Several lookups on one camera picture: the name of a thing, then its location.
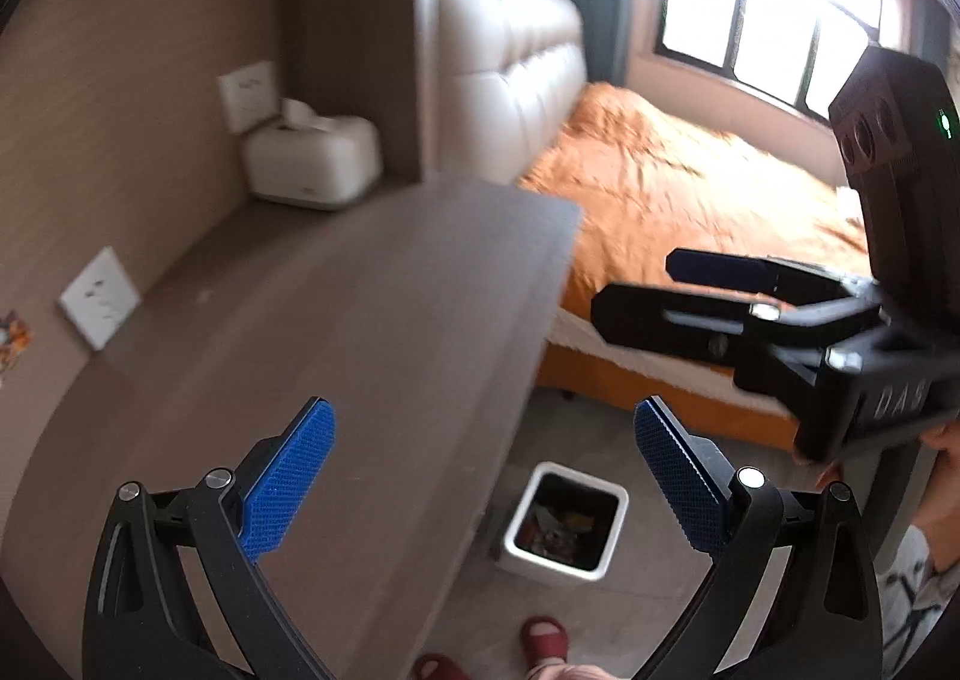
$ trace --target red slipper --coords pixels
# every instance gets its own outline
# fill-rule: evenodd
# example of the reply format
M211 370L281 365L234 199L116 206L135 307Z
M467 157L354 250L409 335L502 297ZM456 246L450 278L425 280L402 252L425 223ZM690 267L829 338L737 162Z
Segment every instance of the red slipper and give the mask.
M426 664L430 662L435 662L437 667L433 672L424 674ZM470 680L453 659L440 655L440 653L426 653L416 659L412 672L416 680Z
M558 631L556 634L531 634L530 629L537 624L553 624ZM520 626L520 643L523 645L523 653L527 657L527 666L530 669L547 662L548 659L555 659L557 663L566 663L566 655L570 650L570 638L566 635L563 624L548 615L535 615L533 618L526 619Z

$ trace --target blue gripper pad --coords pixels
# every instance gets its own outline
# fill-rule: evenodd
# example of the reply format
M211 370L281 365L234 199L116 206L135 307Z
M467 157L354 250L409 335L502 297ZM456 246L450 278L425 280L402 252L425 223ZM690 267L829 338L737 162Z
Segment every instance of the blue gripper pad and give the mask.
M690 436L659 396L637 405L634 432L690 546L715 561L728 541L733 466L709 439Z
M675 282L707 284L745 293L771 293L776 285L776 269L759 258L682 248L666 257L666 273Z
M333 407L314 402L244 498L240 546L251 563L280 546L333 448L336 426Z

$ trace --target window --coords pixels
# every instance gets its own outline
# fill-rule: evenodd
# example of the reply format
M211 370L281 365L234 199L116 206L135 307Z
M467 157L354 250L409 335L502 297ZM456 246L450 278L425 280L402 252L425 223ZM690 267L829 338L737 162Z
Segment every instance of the window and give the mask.
M664 0L656 52L818 119L880 31L882 0Z

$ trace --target wooden desk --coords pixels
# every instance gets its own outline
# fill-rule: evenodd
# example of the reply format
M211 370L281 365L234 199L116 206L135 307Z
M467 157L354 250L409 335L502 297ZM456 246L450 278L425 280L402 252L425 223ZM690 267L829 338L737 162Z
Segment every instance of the wooden desk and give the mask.
M80 375L13 503L0 570L54 656L80 676L118 485L190 486L319 395L337 446L261 568L341 680L400 677L510 447L578 218L437 174L341 215L253 203L213 231Z

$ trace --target wall outlet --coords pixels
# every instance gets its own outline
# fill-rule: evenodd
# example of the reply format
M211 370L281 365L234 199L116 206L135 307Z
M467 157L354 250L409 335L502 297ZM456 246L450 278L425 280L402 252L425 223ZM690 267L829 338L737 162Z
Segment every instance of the wall outlet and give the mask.
M112 247L104 247L61 295L61 307L95 350L140 304L140 296Z
M277 78L269 60L237 68L217 81L232 134L242 134L280 113Z

